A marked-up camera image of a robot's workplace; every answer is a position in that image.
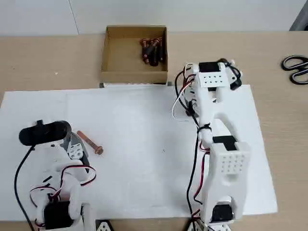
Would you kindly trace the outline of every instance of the black wire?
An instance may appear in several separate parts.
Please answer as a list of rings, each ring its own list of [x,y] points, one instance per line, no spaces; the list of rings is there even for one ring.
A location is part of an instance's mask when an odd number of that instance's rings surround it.
[[[210,227],[210,226],[207,226],[208,228],[210,228],[210,230],[211,231],[216,231],[216,230],[214,230],[212,227]]]
[[[179,91],[178,91],[178,78],[184,74],[184,71],[181,71],[180,73],[178,73],[178,75],[175,77],[175,80],[174,80],[174,87],[175,87],[175,93],[177,95],[177,97],[179,96]],[[180,104],[183,106],[183,108],[188,111],[188,108],[185,106],[185,104],[182,102],[181,99],[179,99],[179,102]]]
[[[195,197],[193,198],[193,200],[194,200],[195,202],[197,202],[197,203],[203,205],[203,203],[202,203],[201,201],[197,200]]]
[[[26,159],[28,158],[28,156],[30,155],[30,153],[34,150],[34,147],[35,147],[35,145],[31,146],[31,148],[29,149],[29,151],[27,152],[27,154],[24,156],[23,160],[20,162],[20,164],[19,164],[19,166],[18,166],[18,168],[17,168],[17,170],[16,170],[15,178],[14,178],[14,192],[15,192],[16,200],[17,200],[18,205],[19,205],[19,207],[21,208],[21,210],[22,210],[24,216],[26,217],[27,222],[28,222],[28,224],[29,224],[29,226],[30,226],[30,228],[31,228],[32,231],[35,231],[35,229],[34,229],[32,223],[31,223],[31,221],[30,221],[30,219],[29,219],[29,217],[28,217],[28,215],[27,215],[27,213],[26,213],[26,211],[25,211],[23,205],[21,204],[21,202],[20,202],[20,200],[19,200],[19,196],[18,196],[18,192],[17,192],[17,177],[18,177],[18,173],[19,173],[19,171],[20,171],[22,165],[24,164],[24,162],[26,161]]]
[[[190,202],[190,199],[189,199],[189,191],[191,189],[191,186],[192,186],[192,183],[193,183],[193,176],[194,176],[194,171],[196,169],[196,163],[197,163],[197,154],[198,154],[198,144],[199,144],[199,138],[197,136],[197,139],[196,139],[196,146],[195,146],[195,149],[194,149],[194,158],[193,158],[193,168],[192,168],[192,174],[191,174],[191,178],[189,180],[189,184],[188,184],[188,187],[187,187],[187,191],[186,191],[186,199],[187,199],[187,203],[188,203],[188,207],[189,207],[189,211],[192,215],[193,213],[193,209],[192,209],[192,205],[191,205],[191,202]],[[194,220],[192,221],[192,225],[193,225],[193,231],[196,231],[196,226],[194,224]]]
[[[179,77],[180,77],[182,74],[184,75],[184,70],[182,70],[180,73],[178,73],[177,76],[175,77],[175,80],[174,80],[175,93],[176,93],[177,97],[179,97],[178,79],[179,79]],[[182,105],[182,107],[188,112],[189,110],[188,110],[188,108],[185,106],[185,104],[183,103],[183,101],[182,101],[181,99],[179,99],[179,102],[180,102],[180,104]],[[191,116],[192,116],[192,119],[194,120],[195,124],[196,124],[197,126],[199,126],[196,117],[195,117],[194,115],[191,115]]]

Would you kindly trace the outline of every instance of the electrical wire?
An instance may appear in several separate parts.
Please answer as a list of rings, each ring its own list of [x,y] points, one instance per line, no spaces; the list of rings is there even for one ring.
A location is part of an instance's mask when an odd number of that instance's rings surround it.
[[[180,119],[177,119],[175,116],[174,116],[174,107],[175,105],[177,104],[177,102],[179,101],[180,97],[182,96],[183,92],[185,91],[185,89],[187,89],[189,87],[189,85],[191,85],[193,83],[193,80],[191,80],[190,82],[187,82],[187,84],[181,89],[180,91],[180,94],[179,96],[176,98],[176,100],[174,101],[173,105],[172,105],[172,109],[171,109],[171,113],[172,113],[172,117],[177,120],[177,121],[180,121],[180,122],[189,122],[189,120],[180,120]]]
[[[193,213],[193,209],[192,209],[192,205],[191,205],[191,202],[190,202],[190,199],[189,199],[189,191],[190,191],[191,186],[192,186],[193,176],[194,176],[194,172],[195,172],[195,169],[196,169],[198,144],[199,144],[199,138],[197,136],[196,145],[195,145],[195,149],[194,149],[193,166],[192,166],[193,168],[192,168],[191,177],[190,177],[189,184],[188,184],[187,191],[186,191],[187,204],[188,204],[189,212],[190,212],[191,215]],[[195,226],[194,220],[192,220],[192,225],[193,225],[193,231],[196,231],[196,226]]]
[[[26,213],[26,211],[25,211],[23,205],[21,204],[20,199],[19,199],[19,196],[18,196],[18,191],[17,191],[17,179],[18,179],[18,173],[19,173],[19,171],[20,171],[22,165],[24,164],[24,162],[26,161],[26,159],[28,158],[28,156],[30,155],[30,153],[34,150],[34,147],[35,147],[35,145],[31,146],[30,149],[29,149],[29,151],[26,153],[26,155],[24,156],[24,158],[22,159],[22,161],[20,162],[20,164],[19,164],[19,166],[18,166],[18,168],[17,168],[17,170],[16,170],[15,177],[14,177],[14,192],[15,192],[15,197],[16,197],[17,203],[18,203],[20,209],[22,210],[22,212],[23,212],[23,214],[24,214],[24,216],[25,216],[25,218],[26,218],[26,220],[27,220],[27,222],[28,222],[28,225],[30,226],[30,229],[31,229],[32,231],[35,231],[35,229],[34,229],[32,223],[31,223],[31,221],[30,221],[30,219],[29,219],[29,217],[28,217],[28,214]]]
[[[187,71],[188,65],[194,65],[194,63],[187,63],[187,64],[184,66],[184,70],[183,70],[184,78],[186,78],[186,71]]]
[[[55,188],[50,187],[50,186],[38,186],[38,187],[35,187],[35,188],[33,188],[33,189],[30,190],[30,200],[31,200],[32,204],[33,204],[36,208],[37,208],[38,206],[37,206],[37,204],[34,202],[31,193],[34,192],[34,191],[36,191],[36,190],[48,190],[48,189],[53,190],[53,193],[57,191]]]
[[[81,183],[80,183],[81,186],[85,186],[85,185],[87,185],[87,184],[90,184],[90,183],[91,183],[92,181],[94,181],[95,178],[96,178],[96,170],[95,170],[93,167],[91,167],[91,166],[87,166],[87,165],[69,165],[69,166],[66,166],[65,168],[63,168],[63,170],[62,170],[62,172],[61,172],[61,180],[60,180],[60,187],[59,187],[59,189],[57,189],[57,191],[56,191],[53,195],[51,195],[53,198],[56,197],[56,196],[58,196],[58,195],[60,194],[61,189],[62,189],[62,186],[63,186],[63,176],[64,176],[64,172],[65,172],[66,170],[68,170],[68,169],[71,169],[71,168],[85,168],[85,169],[91,169],[91,170],[94,171],[94,177],[91,178],[90,180],[85,181],[85,182],[81,182]]]
[[[197,215],[199,212],[200,212],[200,209],[197,209],[197,211],[195,211],[195,212],[192,214],[192,217],[194,217],[195,215]]]
[[[209,151],[210,151],[209,148],[204,148],[204,147],[202,146],[202,142],[200,142],[200,144],[199,144],[199,149],[200,149],[202,152],[209,152]]]
[[[175,80],[174,80],[175,93],[176,93],[177,97],[179,96],[178,79],[179,79],[179,77],[180,77],[183,73],[184,73],[184,70],[182,70],[181,72],[179,72],[179,73],[177,74],[177,76],[175,77]],[[181,99],[179,99],[179,102],[180,102],[180,104],[182,105],[182,107],[183,107],[186,111],[188,111],[188,108],[185,106],[185,104],[182,102]]]
[[[200,178],[200,184],[199,184],[199,187],[198,187],[196,193],[195,193],[194,196],[193,196],[193,200],[194,200],[195,202],[198,202],[198,203],[201,204],[201,205],[202,205],[202,202],[199,201],[199,200],[197,200],[196,197],[199,195],[199,193],[200,193],[200,191],[201,191],[201,189],[202,189],[202,186],[203,186],[205,155],[207,155],[207,154],[209,154],[209,153],[210,153],[210,152],[207,151],[207,152],[204,153],[204,155],[203,155],[202,162],[201,162],[201,178]]]
[[[184,73],[184,70],[182,70],[181,72],[179,72],[177,74],[177,76],[175,77],[175,80],[174,80],[174,88],[175,88],[175,93],[177,95],[177,97],[179,96],[179,90],[178,90],[178,79],[179,77]],[[179,102],[180,104],[182,105],[182,107],[185,109],[186,112],[188,112],[188,108],[185,106],[185,104],[183,103],[183,101],[181,99],[179,99]],[[192,116],[192,119],[194,120],[196,126],[198,126],[198,121],[196,119],[196,117],[194,115],[191,115]]]

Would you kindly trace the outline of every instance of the white wire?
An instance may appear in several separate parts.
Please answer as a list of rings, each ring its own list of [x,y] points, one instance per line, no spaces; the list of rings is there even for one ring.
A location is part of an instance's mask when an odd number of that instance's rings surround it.
[[[188,67],[188,65],[194,65],[194,63],[187,63],[187,64],[185,64],[185,67],[184,67],[184,78],[186,78],[186,69],[187,69],[187,67]]]
[[[176,98],[176,100],[174,101],[173,105],[172,105],[172,109],[171,109],[171,113],[172,113],[172,117],[179,121],[179,122],[189,122],[189,120],[180,120],[180,119],[177,119],[175,116],[174,116],[174,107],[175,105],[177,104],[177,102],[179,101],[180,97],[182,96],[183,92],[185,91],[186,88],[188,88],[193,82],[190,82],[188,83],[179,93],[179,96]]]

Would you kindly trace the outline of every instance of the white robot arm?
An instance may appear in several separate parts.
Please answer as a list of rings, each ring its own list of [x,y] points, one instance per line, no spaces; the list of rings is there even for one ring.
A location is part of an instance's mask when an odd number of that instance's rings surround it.
[[[246,199],[250,147],[240,139],[228,115],[219,110],[219,105],[242,84],[242,73],[234,64],[225,59],[191,64],[192,74],[189,78],[184,76],[182,89],[188,89],[184,93],[187,114],[197,118],[199,140],[210,149],[209,173],[203,185],[200,209],[205,225],[228,224],[240,219]],[[231,135],[213,136],[217,129],[215,119],[220,119]]]

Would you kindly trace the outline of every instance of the white wall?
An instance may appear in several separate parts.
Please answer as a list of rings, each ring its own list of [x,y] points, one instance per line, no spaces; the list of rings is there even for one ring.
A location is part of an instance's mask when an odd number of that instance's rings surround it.
[[[68,0],[0,0],[0,35],[74,35]]]
[[[159,24],[170,31],[289,30],[305,2],[0,0],[0,35],[102,33],[114,24]]]

